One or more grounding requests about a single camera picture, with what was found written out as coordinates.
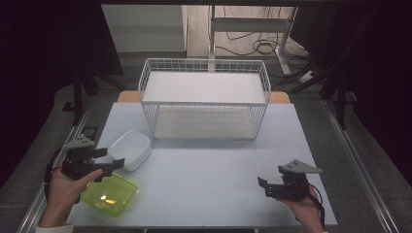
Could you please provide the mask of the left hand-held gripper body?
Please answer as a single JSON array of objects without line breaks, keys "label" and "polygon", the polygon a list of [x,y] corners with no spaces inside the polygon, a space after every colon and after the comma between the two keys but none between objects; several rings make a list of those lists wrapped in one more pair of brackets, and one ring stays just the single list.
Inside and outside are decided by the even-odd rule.
[{"label": "left hand-held gripper body", "polygon": [[66,150],[65,159],[62,162],[61,172],[72,180],[79,180],[92,171],[98,170],[94,164],[92,153],[95,143],[85,135],[75,137],[62,148]]}]

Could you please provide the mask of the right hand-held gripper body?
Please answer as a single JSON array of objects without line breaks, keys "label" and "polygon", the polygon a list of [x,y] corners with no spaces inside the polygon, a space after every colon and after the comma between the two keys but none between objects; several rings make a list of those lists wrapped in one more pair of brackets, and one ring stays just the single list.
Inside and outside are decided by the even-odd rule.
[{"label": "right hand-held gripper body", "polygon": [[309,182],[307,174],[321,174],[323,171],[312,165],[299,161],[297,159],[278,167],[281,174],[282,184],[271,184],[273,197],[289,201],[300,201],[305,199],[309,194]]}]

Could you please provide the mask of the green plastic container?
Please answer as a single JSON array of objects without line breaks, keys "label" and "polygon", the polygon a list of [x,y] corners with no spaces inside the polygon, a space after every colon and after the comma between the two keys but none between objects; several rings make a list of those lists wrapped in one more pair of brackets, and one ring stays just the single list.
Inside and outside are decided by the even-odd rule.
[{"label": "green plastic container", "polygon": [[108,216],[120,216],[138,191],[137,183],[113,173],[99,183],[89,183],[81,194],[81,200]]}]

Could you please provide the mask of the white wire rack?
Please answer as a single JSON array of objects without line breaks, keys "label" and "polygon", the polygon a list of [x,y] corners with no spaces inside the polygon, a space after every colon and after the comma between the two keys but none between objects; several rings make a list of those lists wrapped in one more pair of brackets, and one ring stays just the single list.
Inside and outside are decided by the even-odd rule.
[{"label": "white wire rack", "polygon": [[158,139],[253,140],[271,85],[261,60],[149,58],[138,91]]}]

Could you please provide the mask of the person's right hand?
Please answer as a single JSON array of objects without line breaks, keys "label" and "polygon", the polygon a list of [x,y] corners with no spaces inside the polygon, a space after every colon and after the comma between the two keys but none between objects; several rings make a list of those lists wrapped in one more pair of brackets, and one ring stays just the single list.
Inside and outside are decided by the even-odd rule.
[{"label": "person's right hand", "polygon": [[316,204],[310,199],[305,198],[301,201],[282,200],[293,212],[295,218],[306,228],[320,228],[321,217]]}]

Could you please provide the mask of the person's left hand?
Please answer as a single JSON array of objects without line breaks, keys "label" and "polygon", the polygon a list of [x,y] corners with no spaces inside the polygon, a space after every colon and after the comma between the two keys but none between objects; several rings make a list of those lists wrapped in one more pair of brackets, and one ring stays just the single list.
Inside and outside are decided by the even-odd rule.
[{"label": "person's left hand", "polygon": [[67,214],[89,183],[102,175],[101,169],[90,172],[79,180],[72,180],[60,169],[52,172],[48,204],[56,211]]}]

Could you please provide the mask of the white plastic container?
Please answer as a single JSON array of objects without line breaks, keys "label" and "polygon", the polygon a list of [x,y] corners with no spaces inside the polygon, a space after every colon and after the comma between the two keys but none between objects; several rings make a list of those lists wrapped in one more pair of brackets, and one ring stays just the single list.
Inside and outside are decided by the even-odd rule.
[{"label": "white plastic container", "polygon": [[151,154],[152,141],[138,130],[128,130],[118,137],[109,147],[113,159],[123,159],[126,171],[136,170]]}]

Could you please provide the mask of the tan wooden board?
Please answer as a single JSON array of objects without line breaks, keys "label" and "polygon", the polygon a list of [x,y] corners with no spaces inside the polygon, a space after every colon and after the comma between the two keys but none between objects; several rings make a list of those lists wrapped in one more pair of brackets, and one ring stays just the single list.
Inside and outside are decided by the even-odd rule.
[{"label": "tan wooden board", "polygon": [[[140,96],[137,90],[125,90],[120,93],[119,103],[139,103]],[[270,104],[290,104],[289,95],[284,91],[272,91],[270,94]]]}]

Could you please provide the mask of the black metal stand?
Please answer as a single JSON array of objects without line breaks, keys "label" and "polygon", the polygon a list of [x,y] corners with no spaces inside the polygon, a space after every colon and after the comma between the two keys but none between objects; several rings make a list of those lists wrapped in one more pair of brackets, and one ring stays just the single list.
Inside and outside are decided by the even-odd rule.
[{"label": "black metal stand", "polygon": [[320,96],[322,99],[330,99],[334,93],[337,93],[335,118],[342,130],[346,129],[344,116],[347,78],[344,74],[344,70],[358,39],[359,35],[357,32],[353,32],[349,36],[346,36],[345,42],[340,43],[342,51],[336,56],[327,69],[321,70],[307,82],[287,90],[288,94],[295,94],[314,85],[315,83],[320,82],[321,80],[326,80],[325,84],[321,88]]},{"label": "black metal stand", "polygon": [[81,117],[84,115],[83,90],[91,96],[99,93],[95,78],[103,80],[118,90],[126,90],[126,86],[113,78],[113,75],[123,75],[120,60],[117,56],[113,59],[103,60],[86,59],[85,57],[76,60],[73,74],[73,102],[72,106],[69,107],[74,112],[74,126],[80,123]]}]

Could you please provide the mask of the white power strip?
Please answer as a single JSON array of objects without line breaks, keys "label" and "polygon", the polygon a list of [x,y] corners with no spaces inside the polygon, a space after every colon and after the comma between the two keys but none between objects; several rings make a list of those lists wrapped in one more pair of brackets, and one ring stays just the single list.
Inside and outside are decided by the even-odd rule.
[{"label": "white power strip", "polygon": [[305,75],[303,75],[298,81],[300,83],[306,83],[307,81],[311,80],[315,76],[316,76],[315,72],[309,71]]}]

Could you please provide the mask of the white cabinet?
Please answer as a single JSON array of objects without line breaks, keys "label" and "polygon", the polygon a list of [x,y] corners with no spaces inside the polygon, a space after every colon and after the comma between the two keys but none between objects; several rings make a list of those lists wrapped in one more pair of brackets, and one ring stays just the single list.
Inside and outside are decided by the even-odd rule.
[{"label": "white cabinet", "polygon": [[102,5],[117,52],[187,52],[183,5]]}]

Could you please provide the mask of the aluminium rail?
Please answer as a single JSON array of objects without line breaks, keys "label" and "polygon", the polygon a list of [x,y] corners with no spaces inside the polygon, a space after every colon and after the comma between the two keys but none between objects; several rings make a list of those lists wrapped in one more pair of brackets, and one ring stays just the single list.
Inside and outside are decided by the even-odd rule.
[{"label": "aluminium rail", "polygon": [[43,185],[46,167],[56,151],[82,133],[93,103],[93,98],[87,98],[78,113],[75,110],[64,112],[62,107],[51,111],[50,118],[17,172],[21,186],[28,189],[24,198],[30,203],[13,233],[34,232],[47,204]]},{"label": "aluminium rail", "polygon": [[327,117],[331,122],[331,125],[336,132],[336,135],[342,144],[344,151],[346,152],[348,159],[353,165],[354,171],[360,181],[365,195],[372,206],[372,209],[377,216],[385,233],[399,233],[398,227],[395,224],[394,218],[388,209],[384,199],[376,188],[373,180],[369,176],[366,168],[364,167],[360,155],[356,150],[352,140],[350,139],[346,130],[344,130],[338,120],[336,119],[336,111],[331,103],[322,100],[321,104],[326,110]]}]

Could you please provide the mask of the white desk frame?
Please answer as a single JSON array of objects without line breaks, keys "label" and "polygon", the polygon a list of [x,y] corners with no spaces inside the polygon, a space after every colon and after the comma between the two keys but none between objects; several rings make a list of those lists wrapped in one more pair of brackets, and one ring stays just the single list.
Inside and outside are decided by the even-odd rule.
[{"label": "white desk frame", "polygon": [[245,32],[245,33],[277,33],[281,35],[275,43],[274,52],[284,75],[290,75],[291,70],[285,58],[286,43],[289,38],[297,7],[290,7],[286,17],[217,17],[216,7],[209,7],[208,57],[215,58],[217,32]]}]

